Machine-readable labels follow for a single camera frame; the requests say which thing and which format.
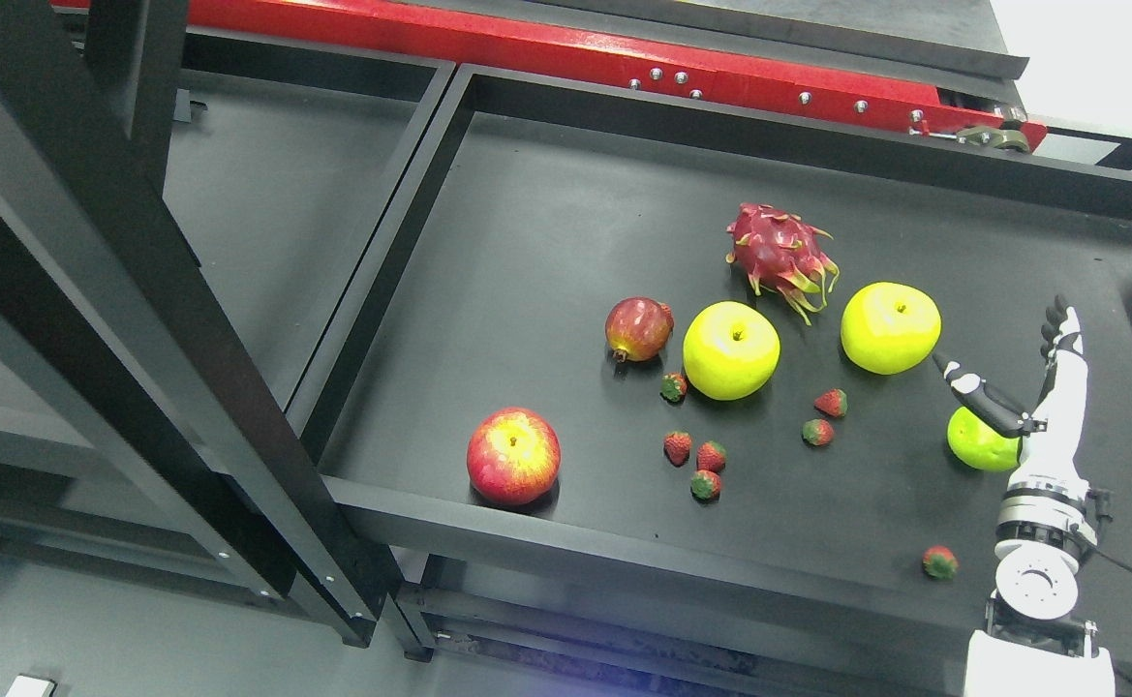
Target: black table surface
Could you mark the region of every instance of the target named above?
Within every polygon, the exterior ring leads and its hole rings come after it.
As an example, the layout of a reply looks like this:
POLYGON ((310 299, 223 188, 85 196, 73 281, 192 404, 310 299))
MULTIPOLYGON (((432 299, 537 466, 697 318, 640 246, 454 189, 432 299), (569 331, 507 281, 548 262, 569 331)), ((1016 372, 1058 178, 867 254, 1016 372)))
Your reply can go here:
MULTIPOLYGON (((1007 475, 980 473, 945 440, 954 398, 929 361, 875 376, 840 348, 841 309, 859 287, 907 283, 934 298, 938 348, 1013 397, 1043 379, 1039 325, 1061 292, 1078 306, 1091 380, 1079 472, 1115 490, 1106 550, 1132 561, 1132 224, 989 196, 717 150, 477 114, 354 382, 321 473, 441 502, 482 506, 464 453, 501 406, 544 415, 561 444, 557 491, 501 513, 604 531, 974 604, 994 585, 995 515, 1007 475), (841 266, 827 309, 805 326, 779 296, 755 298, 726 265, 743 201, 799 213, 833 234, 841 266), (619 369, 602 326, 624 296, 669 303, 661 358, 619 369), (680 369, 691 318, 720 300, 755 306, 781 339, 754 396, 659 397, 680 369), (800 425, 840 387, 850 413, 813 449, 800 425), (664 432, 728 449, 720 501, 691 498, 664 432), (952 583, 920 570, 926 547, 961 560, 952 583)), ((1132 580, 1110 566, 1080 577, 1080 613, 1132 660, 1132 580)))

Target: strawberry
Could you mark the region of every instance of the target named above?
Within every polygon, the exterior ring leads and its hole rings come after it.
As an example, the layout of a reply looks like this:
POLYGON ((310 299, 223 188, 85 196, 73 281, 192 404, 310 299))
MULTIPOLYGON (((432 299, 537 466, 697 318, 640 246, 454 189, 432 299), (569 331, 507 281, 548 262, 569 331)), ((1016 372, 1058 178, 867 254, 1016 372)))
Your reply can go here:
POLYGON ((675 467, 680 467, 691 459, 691 433, 675 431, 664 437, 664 456, 675 467))
POLYGON ((660 379, 660 396, 675 404, 686 397, 686 376, 668 373, 660 379))
POLYGON ((720 475, 709 471, 697 471, 691 477, 691 494, 700 501, 714 501, 720 496, 720 475))
POLYGON ((717 473, 724 468, 724 446, 715 440, 709 440, 700 446, 698 453, 694 455, 694 464, 697 471, 717 473))
POLYGON ((811 446, 826 446, 832 442, 832 424, 823 419, 811 419, 801 424, 801 440, 811 446))
POLYGON ((932 578, 949 580, 957 575, 957 557, 942 544, 929 547, 923 553, 923 571, 932 578))
POLYGON ((830 391, 825 391, 816 397, 814 407, 832 416, 832 419, 840 419, 849 411, 849 401, 846 397, 846 393, 841 391, 841 389, 832 388, 830 391))

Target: dragon fruit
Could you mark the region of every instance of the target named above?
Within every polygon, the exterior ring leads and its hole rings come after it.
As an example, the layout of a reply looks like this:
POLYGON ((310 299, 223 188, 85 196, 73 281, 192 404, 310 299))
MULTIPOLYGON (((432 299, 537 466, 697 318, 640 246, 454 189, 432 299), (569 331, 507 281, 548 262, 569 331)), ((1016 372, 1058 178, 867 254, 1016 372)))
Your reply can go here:
POLYGON ((729 224, 728 232, 734 235, 734 251, 726 256, 726 261, 741 265, 755 295, 761 294, 761 287, 779 292, 807 325, 811 318, 806 311, 826 308, 827 293, 841 269, 820 251, 816 235, 831 239, 831 234, 805 224, 794 213, 764 204, 738 206, 738 220, 729 224), (808 293, 816 292, 818 308, 807 300, 808 293))

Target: yellow-green apple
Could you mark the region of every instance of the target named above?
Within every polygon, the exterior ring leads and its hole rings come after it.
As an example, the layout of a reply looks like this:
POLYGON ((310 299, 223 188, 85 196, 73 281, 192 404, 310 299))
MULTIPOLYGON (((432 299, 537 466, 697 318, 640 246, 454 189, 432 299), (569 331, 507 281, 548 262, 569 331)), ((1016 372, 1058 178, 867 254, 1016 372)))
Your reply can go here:
POLYGON ((721 301, 703 309, 681 339, 691 386, 713 399, 740 399, 773 377, 781 337, 773 324, 746 304, 721 301))
POLYGON ((949 420, 949 447, 957 458, 976 468, 998 473, 1018 466, 1018 438, 1004 438, 966 406, 949 420))
POLYGON ((901 283, 873 283, 855 292, 841 313, 841 347, 873 373, 912 369, 941 338, 941 310, 925 292, 901 283))
POLYGON ((466 446, 472 485, 499 506, 530 504, 552 489, 560 459, 557 432, 543 416, 521 406, 487 416, 466 446))

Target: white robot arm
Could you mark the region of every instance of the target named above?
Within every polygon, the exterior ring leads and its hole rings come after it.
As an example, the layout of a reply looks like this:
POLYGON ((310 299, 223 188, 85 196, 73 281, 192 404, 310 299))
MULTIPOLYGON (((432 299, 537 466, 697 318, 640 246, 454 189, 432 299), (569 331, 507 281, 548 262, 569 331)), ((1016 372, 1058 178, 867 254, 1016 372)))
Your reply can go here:
POLYGON ((934 356, 957 399, 1002 436, 1021 438, 1019 466, 996 522, 1001 561, 987 626, 969 643, 964 697, 1115 694, 1112 660, 1095 644, 1095 622, 1070 617, 1078 603, 1074 574, 1097 544, 1088 504, 1096 502, 1097 519, 1107 517, 1106 491, 1094 490, 1074 467, 1088 367, 1073 306, 1057 296, 1043 335, 1047 371, 1030 413, 955 361, 934 356))

